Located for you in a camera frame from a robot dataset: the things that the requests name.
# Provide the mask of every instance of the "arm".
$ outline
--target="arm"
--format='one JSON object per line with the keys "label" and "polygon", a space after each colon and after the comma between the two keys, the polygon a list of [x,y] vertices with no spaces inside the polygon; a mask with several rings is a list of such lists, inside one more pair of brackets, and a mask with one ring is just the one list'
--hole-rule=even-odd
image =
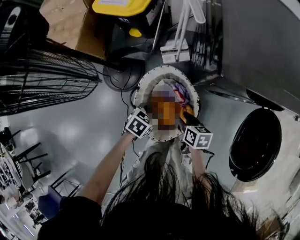
{"label": "arm", "polygon": [[134,135],[126,132],[104,159],[99,163],[92,177],[80,192],[80,196],[89,198],[99,204],[102,203],[107,189],[120,165],[126,148]]}
{"label": "arm", "polygon": [[202,151],[189,147],[192,155],[193,171],[197,178],[205,173],[205,166],[203,164]]}

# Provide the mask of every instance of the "person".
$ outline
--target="person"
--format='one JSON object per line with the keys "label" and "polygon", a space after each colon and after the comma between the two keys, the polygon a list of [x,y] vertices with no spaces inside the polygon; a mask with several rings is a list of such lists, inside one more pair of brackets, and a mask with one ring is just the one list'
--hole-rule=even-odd
{"label": "person", "polygon": [[189,148],[192,188],[183,193],[176,169],[179,165],[166,163],[170,146],[161,143],[161,150],[149,152],[144,162],[141,160],[142,172],[121,184],[102,215],[105,194],[134,138],[130,132],[122,135],[79,196],[69,198],[59,213],[43,224],[39,240],[263,238],[256,233],[256,212],[247,214],[245,206],[221,186],[217,176],[206,172],[201,150]]}
{"label": "person", "polygon": [[0,204],[6,204],[6,206],[10,209],[16,208],[21,200],[19,190],[14,184],[10,184],[1,192],[0,199]]}
{"label": "person", "polygon": [[0,204],[6,204],[9,209],[15,209],[20,207],[24,201],[31,199],[32,194],[26,193],[23,186],[19,189],[14,184],[10,184],[0,194]]}

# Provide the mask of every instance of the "washing machine door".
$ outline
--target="washing machine door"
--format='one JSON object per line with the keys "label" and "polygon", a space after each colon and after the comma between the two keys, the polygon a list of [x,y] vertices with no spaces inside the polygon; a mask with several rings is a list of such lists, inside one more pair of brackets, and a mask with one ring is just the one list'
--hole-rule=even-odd
{"label": "washing machine door", "polygon": [[240,125],[231,145],[231,173],[243,182],[260,178],[271,168],[280,146],[281,126],[275,113],[254,110]]}

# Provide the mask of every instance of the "black hair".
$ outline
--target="black hair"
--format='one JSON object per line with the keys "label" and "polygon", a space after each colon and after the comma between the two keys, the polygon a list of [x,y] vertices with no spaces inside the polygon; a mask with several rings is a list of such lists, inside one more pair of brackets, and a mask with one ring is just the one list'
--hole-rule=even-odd
{"label": "black hair", "polygon": [[[178,186],[178,179],[172,166],[161,162],[160,153],[151,154],[145,161],[144,173],[121,187],[111,199],[104,213],[102,227],[107,226],[106,222],[115,221],[109,216],[113,209],[122,203],[175,204],[179,198]],[[213,173],[205,173],[199,178],[193,177],[193,190],[190,196],[186,196],[185,205],[187,207],[184,208],[188,208],[192,219],[181,221],[194,224],[192,229],[196,235],[192,238],[261,239],[256,234],[258,219],[256,211],[247,214],[243,203],[222,187]]]}

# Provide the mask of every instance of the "cardboard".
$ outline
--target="cardboard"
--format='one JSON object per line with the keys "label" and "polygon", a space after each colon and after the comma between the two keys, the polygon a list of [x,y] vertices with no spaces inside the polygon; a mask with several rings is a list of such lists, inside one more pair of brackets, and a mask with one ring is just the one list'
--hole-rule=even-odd
{"label": "cardboard", "polygon": [[50,24],[48,38],[106,59],[113,22],[87,8],[89,0],[45,0],[40,12]]}

